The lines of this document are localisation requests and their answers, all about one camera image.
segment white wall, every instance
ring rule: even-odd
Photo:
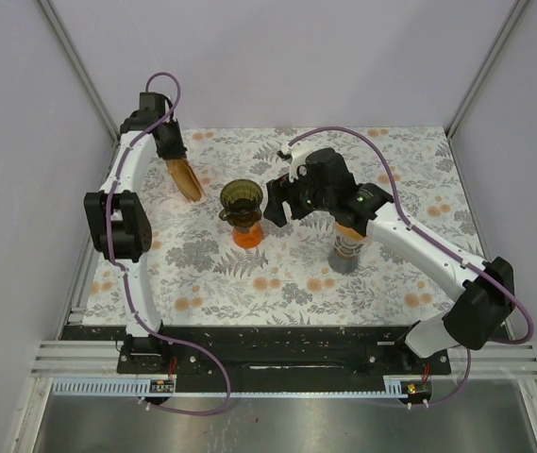
[[[537,2],[454,144],[486,244],[514,264],[537,346]]]
[[[0,451],[85,234],[110,142],[31,0],[0,1]]]
[[[117,124],[167,70],[186,127],[433,126],[451,120],[513,0],[53,3]]]

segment cable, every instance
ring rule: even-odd
[[[463,379],[461,379],[460,384],[457,386],[455,390],[453,390],[448,396],[445,396],[442,399],[439,399],[438,401],[434,401],[433,403],[429,403],[430,406],[442,406],[443,404],[447,403],[454,397],[456,397],[461,390],[465,387],[465,384],[467,384],[467,380],[469,379],[469,374],[472,371],[472,353],[469,349],[467,349],[467,368],[465,369],[465,374],[463,375]]]
[[[421,376],[421,383],[425,384],[429,380],[429,375],[431,374],[431,370],[429,367],[429,363],[424,367],[423,375]]]
[[[172,359],[170,360],[170,371],[169,371],[170,376],[174,373],[174,371],[176,370],[176,367],[177,367],[177,357],[173,356]]]
[[[394,198],[395,208],[396,208],[396,211],[398,212],[398,215],[400,216],[400,219],[402,219],[402,221],[407,225],[407,227],[410,227],[419,236],[421,236],[423,239],[428,241],[428,243],[431,243],[436,248],[438,248],[442,252],[446,253],[450,258],[452,258],[456,262],[462,264],[463,263],[463,258],[462,257],[457,255],[454,251],[452,251],[448,247],[446,247],[443,244],[439,243],[437,240],[435,240],[431,236],[429,236],[421,228],[419,228],[416,225],[411,223],[411,220],[409,220],[409,218],[405,214],[404,210],[402,209],[402,205],[400,204],[400,197],[398,195],[398,189],[396,188],[396,183],[394,181],[394,175],[392,174],[392,170],[390,169],[390,165],[388,165],[387,160],[385,159],[385,157],[383,156],[381,151],[379,151],[379,148],[377,148],[377,146],[373,142],[371,142],[369,139],[367,139],[366,137],[361,135],[359,132],[356,132],[355,130],[351,130],[351,129],[348,129],[348,128],[345,128],[345,127],[339,127],[339,126],[318,127],[318,128],[316,128],[314,130],[311,130],[309,132],[305,132],[305,133],[295,137],[293,140],[291,140],[289,142],[289,146],[293,146],[294,144],[296,144],[300,140],[304,140],[304,139],[308,138],[310,135],[314,135],[314,134],[318,134],[320,132],[326,132],[326,131],[330,131],[330,130],[338,131],[338,132],[344,132],[346,134],[353,135],[354,137],[356,137],[356,138],[362,140],[363,142],[365,142],[366,144],[368,144],[373,149],[373,151],[375,151],[375,154],[377,154],[379,160],[381,161],[381,165],[383,165],[383,168],[385,169],[385,172],[388,175],[388,178],[390,179],[390,186],[392,187],[392,196]],[[529,313],[528,309],[526,308],[526,306],[524,306],[524,304],[522,304],[522,302],[520,302],[518,300],[518,298],[515,297],[514,294],[512,294],[511,291],[509,291],[507,288],[505,288],[503,285],[501,285],[494,278],[492,278],[491,276],[486,274],[484,271],[482,271],[481,269],[478,269],[474,264],[467,263],[466,267],[468,269],[470,269],[471,271],[473,271],[474,273],[478,274],[480,277],[484,278],[486,281],[488,281],[490,284],[492,284],[499,291],[501,291],[503,293],[503,295],[505,295],[505,297],[510,299],[511,302],[514,304],[514,306],[517,307],[521,311],[522,315],[526,319],[526,323],[528,325],[528,332],[527,332],[526,336],[524,336],[523,338],[520,338],[519,340],[493,340],[493,341],[496,342],[496,343],[501,343],[501,344],[524,344],[526,342],[529,342],[530,339],[532,338],[532,335],[534,334],[534,322],[533,322],[532,317],[530,316],[530,313]]]
[[[163,100],[167,103],[167,107],[172,110],[172,114],[170,115],[170,122],[172,122],[174,121],[174,104],[172,103],[172,100],[165,94],[163,95]]]
[[[161,335],[161,334],[155,332],[152,328],[150,328],[140,318],[140,316],[138,315],[138,312],[136,311],[136,309],[134,307],[134,302],[132,300],[132,294],[131,294],[131,291],[129,290],[129,280],[127,278],[127,269],[122,263],[117,262],[115,260],[115,250],[114,250],[114,247],[113,247],[112,224],[111,224],[111,221],[110,221],[112,199],[113,199],[113,196],[115,195],[115,191],[117,190],[117,186],[119,185],[121,172],[122,172],[122,170],[124,168],[124,163],[126,162],[127,156],[129,154],[129,152],[132,150],[132,148],[134,147],[134,145],[142,137],[144,137],[146,134],[151,133],[153,131],[153,129],[155,129],[155,127],[157,127],[160,124],[162,124],[165,120],[167,120],[170,117],[170,115],[173,115],[174,110],[176,109],[178,103],[180,102],[180,84],[177,81],[177,79],[173,75],[171,75],[169,73],[156,73],[156,74],[153,74],[152,76],[150,76],[150,78],[146,82],[146,86],[144,87],[144,89],[148,92],[148,89],[150,87],[151,82],[155,78],[157,78],[159,76],[167,76],[167,77],[171,78],[174,81],[174,83],[176,84],[176,100],[174,101],[173,105],[170,105],[171,103],[168,102],[168,105],[170,106],[169,110],[161,118],[159,118],[155,123],[153,123],[151,126],[147,127],[145,130],[143,130],[140,134],[138,134],[136,137],[134,137],[132,139],[132,141],[129,143],[129,145],[127,146],[126,150],[124,151],[124,154],[121,156],[119,162],[117,163],[117,170],[115,171],[115,180],[113,181],[112,185],[110,186],[109,194],[107,195],[107,205],[106,205],[106,210],[105,210],[105,221],[106,221],[106,227],[107,227],[107,247],[109,249],[109,261],[110,261],[110,263],[113,266],[118,267],[124,273],[123,279],[124,279],[124,289],[125,289],[125,292],[126,292],[127,306],[129,308],[130,312],[134,315],[134,319],[136,320],[136,322],[144,330],[146,330],[149,335],[151,335],[151,336],[153,336],[155,338],[158,338],[158,339],[160,339],[160,340],[162,340],[164,342],[171,342],[173,344],[181,344],[181,345],[184,345],[184,346],[188,346],[188,347],[196,349],[197,351],[200,351],[203,354],[205,354],[212,361],[214,361],[215,364],[218,366],[218,368],[220,369],[220,371],[224,375],[224,380],[225,380],[226,385],[227,385],[227,395],[226,395],[224,401],[222,402],[222,404],[220,404],[216,408],[210,409],[208,411],[185,411],[185,410],[182,410],[182,409],[165,408],[163,406],[154,406],[154,405],[152,405],[151,407],[153,407],[153,408],[155,408],[155,409],[157,409],[159,411],[166,411],[166,412],[172,412],[172,413],[181,413],[181,414],[184,414],[184,415],[196,415],[196,416],[203,417],[203,416],[214,415],[216,413],[221,413],[221,412],[226,411],[227,409],[230,408],[230,404],[229,404],[230,403],[230,394],[231,394],[230,378],[228,377],[228,373],[227,373],[226,368],[218,360],[217,357],[215,357],[213,354],[211,354],[203,346],[201,346],[199,344],[191,343],[191,342],[186,342],[184,340],[178,340],[176,338],[171,338],[171,337]]]

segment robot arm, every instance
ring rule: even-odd
[[[152,134],[130,144],[141,131],[146,130],[165,115],[165,103],[169,99],[155,92],[141,92],[140,107],[121,125],[121,137],[115,165],[99,192],[86,193],[84,208],[88,218],[94,248],[109,259],[106,203],[109,191],[116,182],[111,203],[111,232],[115,260],[126,269],[129,279],[120,278],[121,294],[128,285],[136,312],[144,323],[158,331],[161,318],[153,301],[150,281],[147,277],[146,252],[153,240],[148,217],[137,193],[143,185],[144,176],[151,159],[156,155],[166,160],[184,159],[186,148],[182,141],[177,120],[171,118],[160,124]],[[134,319],[134,313],[126,310],[126,332],[133,337],[147,337],[148,332]]]
[[[264,217],[284,226],[287,219],[283,202],[289,204],[293,219],[302,219],[315,210],[327,211],[344,229],[391,248],[455,301],[449,311],[417,323],[400,340],[416,356],[426,358],[457,344],[481,349],[512,312],[511,301],[465,267],[468,263],[477,266],[512,291],[512,267],[506,261],[497,258],[485,262],[421,226],[431,238],[457,251],[465,266],[454,261],[401,220],[391,195],[371,183],[357,184],[344,158],[331,148],[312,151],[297,146],[278,154],[291,162],[290,173],[268,182]]]

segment purple cable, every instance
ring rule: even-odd
[[[329,127],[318,127],[314,130],[311,130],[309,132],[306,132],[304,134],[301,134],[298,137],[295,137],[293,140],[289,142],[289,146],[293,146],[300,140],[303,140],[310,135],[318,134],[320,132],[326,132],[330,130],[335,130],[339,132],[345,132],[346,134],[353,135],[354,137],[362,140],[366,144],[368,144],[373,151],[375,151],[375,154],[378,155],[379,160],[381,161],[381,164],[383,165],[383,168],[385,169],[385,172],[388,175],[388,178],[390,179],[390,186],[392,187],[392,197],[394,198],[394,204],[396,207],[396,211],[398,212],[398,215],[402,219],[402,221],[407,225],[411,226],[411,229],[416,232],[419,236],[421,236],[423,239],[434,245],[436,248],[441,250],[442,252],[446,253],[450,258],[455,260],[456,262],[463,263],[463,258],[461,258],[459,255],[457,255],[454,251],[450,250],[448,247],[442,245],[435,239],[433,239],[431,236],[429,236],[425,231],[420,229],[419,227],[412,225],[409,218],[404,213],[404,210],[402,209],[402,205],[400,204],[400,196],[398,195],[398,189],[396,188],[396,183],[394,181],[394,175],[392,174],[392,170],[390,169],[390,165],[388,165],[387,160],[379,151],[379,148],[371,142],[369,139],[361,135],[360,133],[347,129],[345,127],[338,127],[338,126],[329,126]],[[493,340],[496,343],[502,343],[502,344],[524,344],[526,342],[529,342],[532,338],[532,335],[534,334],[534,322],[532,321],[532,317],[530,316],[530,313],[528,309],[520,302],[517,297],[515,297],[512,292],[510,292],[507,288],[505,288],[503,285],[501,285],[498,281],[496,281],[494,278],[486,274],[481,269],[478,269],[474,264],[468,263],[467,268],[478,274],[480,277],[484,278],[486,281],[491,283],[495,288],[497,288],[499,291],[501,291],[505,297],[511,300],[511,302],[522,312],[522,315],[526,319],[526,323],[528,325],[528,332],[524,338],[521,338],[519,340]]]
[[[430,406],[442,406],[444,403],[447,403],[451,399],[453,399],[455,396],[457,396],[463,387],[465,387],[465,384],[467,384],[467,380],[469,379],[469,374],[472,370],[472,353],[469,349],[467,349],[467,368],[465,369],[465,374],[463,375],[463,379],[461,379],[461,383],[457,386],[455,390],[452,391],[452,393],[448,396],[445,396],[442,399],[439,399],[438,401],[434,401],[433,403],[429,403]]]
[[[174,83],[176,84],[176,100],[174,101],[174,104],[169,108],[169,110],[165,113],[165,115],[163,115],[155,123],[153,123],[151,126],[147,127],[145,130],[143,130],[140,134],[138,134],[136,137],[134,137],[132,139],[132,141],[129,143],[129,145],[127,146],[126,150],[124,151],[124,154],[121,156],[121,159],[117,163],[117,170],[115,171],[115,180],[113,181],[113,183],[110,186],[109,194],[107,195],[107,205],[106,205],[106,210],[105,210],[105,221],[106,221],[106,225],[107,225],[107,242],[108,242],[108,249],[109,249],[109,261],[110,261],[110,263],[112,265],[118,267],[124,273],[124,289],[125,289],[125,292],[126,292],[127,306],[129,307],[129,310],[131,311],[131,313],[134,315],[134,319],[136,320],[136,322],[144,330],[146,330],[149,335],[152,335],[155,338],[158,338],[158,339],[160,339],[160,340],[162,340],[164,342],[171,342],[171,343],[174,343],[174,344],[181,344],[181,345],[184,345],[184,346],[191,347],[193,349],[196,349],[197,351],[202,352],[206,356],[208,356],[218,366],[218,368],[220,369],[220,371],[224,375],[224,380],[225,380],[225,382],[227,384],[227,395],[226,395],[224,401],[222,402],[222,404],[220,404],[218,407],[216,407],[214,409],[210,409],[208,411],[185,411],[185,410],[182,410],[182,409],[165,408],[165,407],[162,407],[162,406],[155,406],[155,405],[151,405],[151,407],[154,408],[154,409],[160,410],[160,411],[166,411],[166,412],[172,412],[172,413],[180,413],[180,414],[183,414],[183,415],[196,415],[196,416],[204,417],[204,416],[215,415],[217,413],[224,412],[224,411],[226,411],[226,410],[228,410],[230,408],[229,402],[230,402],[230,394],[231,394],[230,389],[231,389],[231,386],[230,386],[230,378],[228,377],[228,373],[227,373],[226,368],[218,360],[217,357],[215,357],[213,354],[211,354],[203,346],[200,346],[199,344],[195,344],[195,343],[191,343],[191,342],[186,342],[184,340],[178,340],[176,338],[171,338],[171,337],[166,337],[164,335],[161,335],[161,334],[153,331],[153,329],[150,328],[140,318],[140,316],[138,316],[138,312],[136,311],[136,309],[134,307],[134,301],[132,300],[131,291],[129,290],[129,280],[127,278],[127,269],[123,264],[121,264],[120,262],[117,262],[115,260],[115,250],[113,248],[112,224],[111,224],[111,221],[110,221],[112,199],[113,199],[113,196],[115,195],[115,191],[117,190],[117,185],[119,184],[119,178],[121,176],[121,172],[124,169],[124,164],[126,163],[127,156],[129,155],[129,152],[132,150],[134,145],[142,137],[144,137],[146,134],[149,134],[150,132],[152,132],[153,129],[155,129],[155,127],[157,127],[158,125],[162,124],[165,120],[167,120],[167,118],[169,118],[169,116],[174,112],[174,110],[176,109],[176,106],[180,102],[180,84],[177,81],[177,79],[173,75],[171,75],[169,73],[156,73],[156,74],[153,74],[152,76],[150,76],[150,78],[146,82],[146,86],[145,86],[144,89],[148,92],[148,89],[150,87],[150,83],[156,77],[159,77],[159,76],[167,76],[167,77],[170,77],[172,80],[174,80]]]

